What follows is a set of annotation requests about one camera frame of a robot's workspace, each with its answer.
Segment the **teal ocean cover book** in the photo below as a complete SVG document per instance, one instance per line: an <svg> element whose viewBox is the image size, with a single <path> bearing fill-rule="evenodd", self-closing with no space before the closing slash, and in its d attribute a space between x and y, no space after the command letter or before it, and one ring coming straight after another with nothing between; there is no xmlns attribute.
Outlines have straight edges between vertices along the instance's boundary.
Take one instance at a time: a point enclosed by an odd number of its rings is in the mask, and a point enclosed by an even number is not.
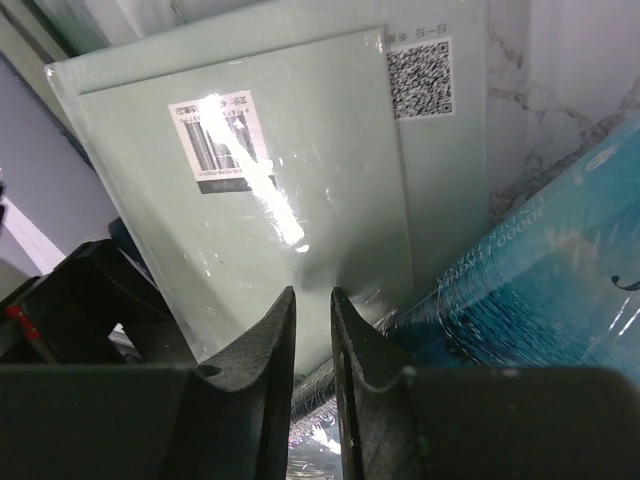
<svg viewBox="0 0 640 480"><path fill-rule="evenodd" d="M629 120L373 326L431 368L603 368L639 391L639 123ZM298 392L291 479L342 472L334 365Z"/></svg>

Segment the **pale green book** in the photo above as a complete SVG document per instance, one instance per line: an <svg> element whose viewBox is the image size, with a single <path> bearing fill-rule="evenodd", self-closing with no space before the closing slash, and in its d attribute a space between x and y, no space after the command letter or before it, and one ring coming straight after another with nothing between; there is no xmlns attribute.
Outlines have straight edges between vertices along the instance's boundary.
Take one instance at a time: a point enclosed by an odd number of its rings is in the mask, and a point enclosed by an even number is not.
<svg viewBox="0 0 640 480"><path fill-rule="evenodd" d="M48 80L198 360L341 288L375 322L487 224L486 4L266 1L56 62Z"/></svg>

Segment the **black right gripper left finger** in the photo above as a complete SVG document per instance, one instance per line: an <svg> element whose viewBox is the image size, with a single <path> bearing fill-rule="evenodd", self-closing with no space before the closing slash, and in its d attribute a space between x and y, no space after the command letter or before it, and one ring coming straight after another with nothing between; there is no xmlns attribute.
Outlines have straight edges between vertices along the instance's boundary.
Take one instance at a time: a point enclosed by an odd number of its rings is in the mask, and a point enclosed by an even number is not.
<svg viewBox="0 0 640 480"><path fill-rule="evenodd" d="M1 371L5 479L281 479L296 338L292 287L186 365Z"/></svg>

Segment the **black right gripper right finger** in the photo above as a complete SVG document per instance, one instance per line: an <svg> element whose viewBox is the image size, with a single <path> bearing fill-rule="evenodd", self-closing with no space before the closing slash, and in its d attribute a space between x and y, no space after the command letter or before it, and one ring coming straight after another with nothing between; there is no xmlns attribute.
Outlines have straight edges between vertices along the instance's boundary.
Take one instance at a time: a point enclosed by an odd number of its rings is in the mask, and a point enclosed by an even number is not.
<svg viewBox="0 0 640 480"><path fill-rule="evenodd" d="M635 479L639 391L603 368L431 368L340 289L331 337L347 479Z"/></svg>

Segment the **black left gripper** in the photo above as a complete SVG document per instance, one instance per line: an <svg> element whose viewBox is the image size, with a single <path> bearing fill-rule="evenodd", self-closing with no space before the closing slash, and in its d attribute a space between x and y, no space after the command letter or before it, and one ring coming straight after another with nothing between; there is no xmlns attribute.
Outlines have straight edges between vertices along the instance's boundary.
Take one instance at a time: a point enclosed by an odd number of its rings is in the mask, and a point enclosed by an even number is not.
<svg viewBox="0 0 640 480"><path fill-rule="evenodd" d="M159 290L111 240L86 242L1 302L1 362L195 362Z"/></svg>

